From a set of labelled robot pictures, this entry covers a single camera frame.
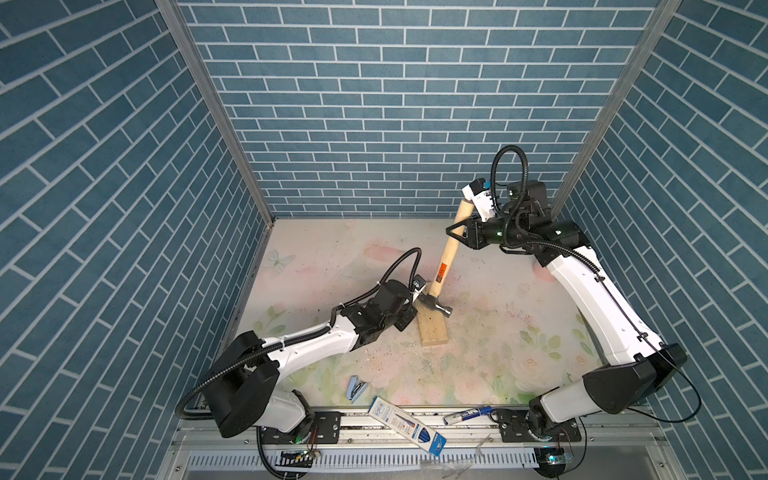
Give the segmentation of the wooden claw hammer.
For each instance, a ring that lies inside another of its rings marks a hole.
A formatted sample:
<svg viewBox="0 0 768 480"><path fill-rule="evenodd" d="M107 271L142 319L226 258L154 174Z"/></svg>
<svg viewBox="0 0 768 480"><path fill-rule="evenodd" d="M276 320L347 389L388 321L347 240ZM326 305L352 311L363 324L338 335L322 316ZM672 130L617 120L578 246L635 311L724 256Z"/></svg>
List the wooden claw hammer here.
<svg viewBox="0 0 768 480"><path fill-rule="evenodd" d="M471 202L467 201L466 199L462 200L459 204L459 208L456 213L454 223L461 221L467 217L470 217L473 211L474 211L474 205ZM454 235L455 234L461 235L464 231L465 230L461 228L461 229L455 230L453 234L447 234L448 240L446 242L443 254L441 256L440 263L438 265L438 269L435 274L435 277L433 281L430 283L429 287L425 290L425 293L422 294L418 299L423 301L425 304L438 308L440 311L444 313L445 318L448 318L451 315L452 308L442 305L438 297L443 289L445 280L447 278L448 273L450 272L450 268L454 262L458 247L460 245L460 243L454 238Z"/></svg>

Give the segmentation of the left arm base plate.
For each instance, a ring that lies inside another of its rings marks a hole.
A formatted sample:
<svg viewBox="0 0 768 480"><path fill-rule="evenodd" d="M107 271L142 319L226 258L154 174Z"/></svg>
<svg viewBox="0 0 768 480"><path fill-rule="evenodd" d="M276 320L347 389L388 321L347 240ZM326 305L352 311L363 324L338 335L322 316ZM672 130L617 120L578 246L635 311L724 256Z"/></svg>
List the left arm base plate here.
<svg viewBox="0 0 768 480"><path fill-rule="evenodd" d="M262 427L261 441L266 445L337 444L341 418L339 411L318 411L288 433Z"/></svg>

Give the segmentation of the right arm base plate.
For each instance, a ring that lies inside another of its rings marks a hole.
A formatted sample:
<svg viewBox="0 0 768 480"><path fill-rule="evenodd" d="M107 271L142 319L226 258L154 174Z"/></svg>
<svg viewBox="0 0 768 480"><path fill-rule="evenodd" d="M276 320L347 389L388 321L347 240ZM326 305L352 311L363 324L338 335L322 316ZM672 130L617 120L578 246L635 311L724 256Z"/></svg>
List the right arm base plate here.
<svg viewBox="0 0 768 480"><path fill-rule="evenodd" d="M505 443L557 442L582 440L579 424L575 419L555 423L537 411L528 409L495 408L489 414L498 425Z"/></svg>

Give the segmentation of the wooden plank with nails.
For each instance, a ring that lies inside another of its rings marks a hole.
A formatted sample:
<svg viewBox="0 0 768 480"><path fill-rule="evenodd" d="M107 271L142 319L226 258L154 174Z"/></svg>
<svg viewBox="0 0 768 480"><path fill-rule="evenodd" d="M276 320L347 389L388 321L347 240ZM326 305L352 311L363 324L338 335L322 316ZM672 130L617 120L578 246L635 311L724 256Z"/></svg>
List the wooden plank with nails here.
<svg viewBox="0 0 768 480"><path fill-rule="evenodd" d="M444 313L421 300L417 300L415 306L421 345L432 347L446 344L449 337Z"/></svg>

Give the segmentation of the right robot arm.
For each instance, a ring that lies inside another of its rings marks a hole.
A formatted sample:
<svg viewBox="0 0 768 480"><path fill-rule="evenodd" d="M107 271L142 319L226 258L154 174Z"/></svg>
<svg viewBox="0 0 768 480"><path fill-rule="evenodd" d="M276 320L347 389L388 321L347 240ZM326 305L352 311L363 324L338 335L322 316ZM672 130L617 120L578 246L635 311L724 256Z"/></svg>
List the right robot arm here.
<svg viewBox="0 0 768 480"><path fill-rule="evenodd" d="M532 434L578 417L619 414L659 391L687 360L683 347L665 342L634 311L600 265L590 240L573 221L555 221L546 187L529 177L523 149L505 145L488 179L462 190L432 294L437 296L458 248L496 245L505 254L532 255L557 280L582 314L602 366L568 385L535 397L527 421Z"/></svg>

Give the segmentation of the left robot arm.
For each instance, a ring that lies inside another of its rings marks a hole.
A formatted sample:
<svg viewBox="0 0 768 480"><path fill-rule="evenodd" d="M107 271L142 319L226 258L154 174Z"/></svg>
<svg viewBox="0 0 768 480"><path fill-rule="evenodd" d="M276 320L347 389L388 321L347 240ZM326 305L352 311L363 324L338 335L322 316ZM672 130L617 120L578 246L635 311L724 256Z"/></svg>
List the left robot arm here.
<svg viewBox="0 0 768 480"><path fill-rule="evenodd" d="M304 441L316 414L301 392L282 391L280 382L328 357L367 346L391 327L405 330L426 287L417 274L421 256L419 247L407 250L370 290L333 307L324 324L281 337L238 335L181 397L175 416L212 419L224 438L256 426L274 429L293 443Z"/></svg>

